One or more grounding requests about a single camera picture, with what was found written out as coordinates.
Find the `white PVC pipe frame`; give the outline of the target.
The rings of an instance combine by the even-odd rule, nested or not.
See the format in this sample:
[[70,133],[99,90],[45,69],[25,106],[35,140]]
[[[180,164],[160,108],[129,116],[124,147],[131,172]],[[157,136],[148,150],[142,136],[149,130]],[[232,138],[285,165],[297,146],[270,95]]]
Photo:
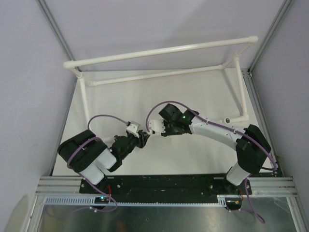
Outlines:
[[[210,121],[228,127],[257,124],[240,67],[243,53],[257,41],[257,36],[249,36],[64,62],[64,68],[75,74],[77,84],[62,140],[86,130],[92,121],[93,131],[104,141],[112,141],[113,134],[102,130],[102,124],[110,115],[125,123],[136,121],[140,129],[148,133],[147,122],[162,119],[158,112],[168,103],[183,111],[190,107]],[[224,46],[235,46],[235,53],[226,61],[201,68],[81,71],[83,66]]]

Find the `white faucet with chrome knob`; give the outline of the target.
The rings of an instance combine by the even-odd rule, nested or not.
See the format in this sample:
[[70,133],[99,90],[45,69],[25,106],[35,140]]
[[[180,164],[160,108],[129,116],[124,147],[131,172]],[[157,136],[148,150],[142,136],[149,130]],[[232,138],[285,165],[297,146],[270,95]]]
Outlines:
[[161,135],[166,133],[164,119],[153,119],[147,122],[149,135]]

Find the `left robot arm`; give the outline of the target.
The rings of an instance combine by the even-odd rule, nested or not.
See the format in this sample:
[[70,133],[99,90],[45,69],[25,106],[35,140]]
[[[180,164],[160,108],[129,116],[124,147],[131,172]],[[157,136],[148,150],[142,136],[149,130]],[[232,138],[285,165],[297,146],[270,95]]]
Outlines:
[[108,147],[91,130],[85,130],[64,141],[57,149],[67,167],[90,181],[90,187],[97,193],[107,188],[103,169],[114,172],[136,147],[144,148],[150,135],[142,130],[138,136],[127,132],[116,136]]

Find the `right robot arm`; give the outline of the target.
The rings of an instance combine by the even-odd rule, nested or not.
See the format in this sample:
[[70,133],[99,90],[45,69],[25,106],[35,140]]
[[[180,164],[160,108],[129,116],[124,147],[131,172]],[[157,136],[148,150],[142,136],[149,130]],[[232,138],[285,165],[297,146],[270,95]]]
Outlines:
[[216,140],[236,151],[237,162],[227,172],[223,188],[233,194],[240,189],[244,179],[258,174],[271,152],[271,147],[260,131],[250,124],[246,128],[228,127],[222,123],[209,121],[197,111],[187,109],[181,112],[168,103],[160,112],[165,132],[162,136],[194,134]]

